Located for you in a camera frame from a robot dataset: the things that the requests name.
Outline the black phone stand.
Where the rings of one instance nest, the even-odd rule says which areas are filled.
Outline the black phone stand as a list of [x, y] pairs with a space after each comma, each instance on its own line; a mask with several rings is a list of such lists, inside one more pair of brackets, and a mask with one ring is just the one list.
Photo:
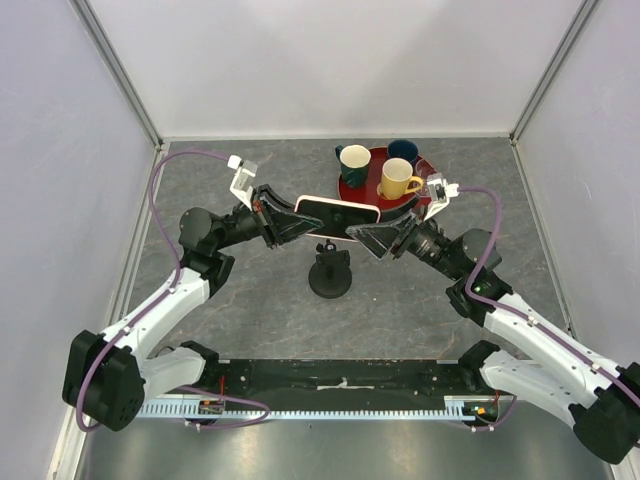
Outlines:
[[316, 246], [315, 263], [308, 274], [311, 290], [321, 298], [337, 299], [346, 294], [352, 285], [350, 254], [339, 250], [330, 239]]

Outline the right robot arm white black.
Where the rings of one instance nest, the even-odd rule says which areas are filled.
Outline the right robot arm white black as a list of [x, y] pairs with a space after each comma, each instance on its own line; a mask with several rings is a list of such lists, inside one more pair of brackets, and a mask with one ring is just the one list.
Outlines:
[[529, 367], [479, 342], [462, 357], [458, 381], [467, 392], [508, 392], [568, 425], [583, 446], [613, 465], [639, 445], [639, 365], [623, 367], [536, 312], [494, 272], [501, 257], [490, 232], [456, 239], [413, 213], [385, 223], [350, 226], [347, 234], [378, 258], [413, 254], [452, 280], [446, 295], [456, 312], [508, 341], [535, 361]]

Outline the phone with pink case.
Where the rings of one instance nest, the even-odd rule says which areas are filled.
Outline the phone with pink case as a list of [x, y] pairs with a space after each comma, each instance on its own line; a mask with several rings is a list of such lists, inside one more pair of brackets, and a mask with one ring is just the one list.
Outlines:
[[346, 233], [348, 227], [375, 224], [381, 217], [381, 211], [374, 205], [312, 195], [299, 196], [295, 212], [322, 221], [323, 226], [307, 233], [307, 236], [348, 242], [355, 242]]

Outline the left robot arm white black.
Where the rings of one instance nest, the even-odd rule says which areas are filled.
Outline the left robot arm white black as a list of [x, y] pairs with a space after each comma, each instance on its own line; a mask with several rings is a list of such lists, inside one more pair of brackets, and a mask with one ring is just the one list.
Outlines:
[[226, 283], [235, 259], [224, 249], [262, 238], [279, 246], [323, 223], [299, 213], [264, 185], [247, 204], [216, 215], [193, 207], [180, 219], [181, 255], [169, 278], [136, 309], [100, 333], [80, 332], [72, 341], [63, 383], [63, 400], [74, 407], [78, 427], [86, 423], [119, 431], [146, 402], [182, 386], [208, 393], [219, 382], [217, 355], [188, 342], [156, 358], [151, 351], [187, 314]]

